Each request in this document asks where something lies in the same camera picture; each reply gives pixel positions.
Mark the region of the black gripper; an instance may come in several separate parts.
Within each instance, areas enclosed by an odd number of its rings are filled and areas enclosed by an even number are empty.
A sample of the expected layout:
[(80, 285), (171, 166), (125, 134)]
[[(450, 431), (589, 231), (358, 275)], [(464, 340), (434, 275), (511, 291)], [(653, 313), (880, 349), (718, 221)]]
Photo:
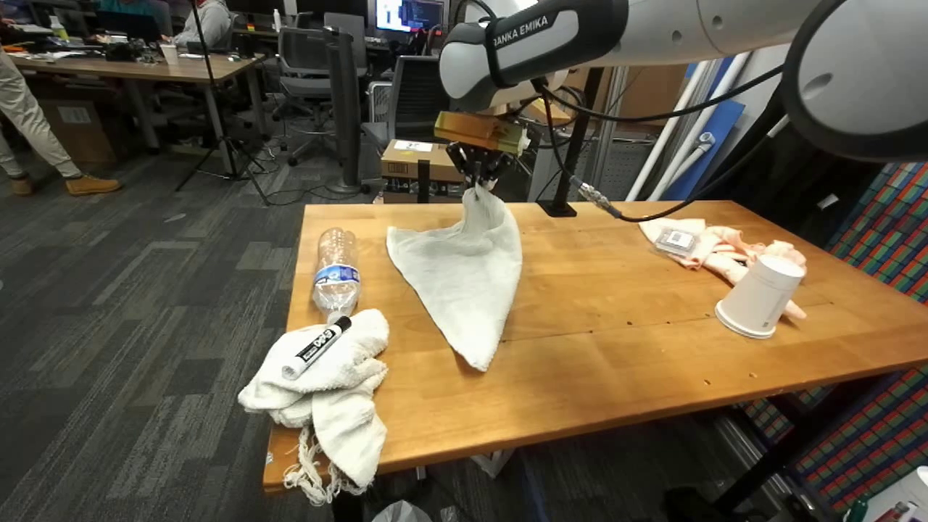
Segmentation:
[(531, 144), (524, 127), (460, 111), (441, 111), (431, 130), (466, 181), (496, 181)]

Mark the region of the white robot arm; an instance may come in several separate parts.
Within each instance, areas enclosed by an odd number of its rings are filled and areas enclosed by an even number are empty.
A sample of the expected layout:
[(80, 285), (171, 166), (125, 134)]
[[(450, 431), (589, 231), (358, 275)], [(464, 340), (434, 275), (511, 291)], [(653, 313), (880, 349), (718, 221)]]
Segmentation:
[(814, 147), (928, 159), (928, 0), (534, 0), (454, 24), (438, 59), (464, 111), (573, 66), (696, 65), (785, 43), (779, 98)]

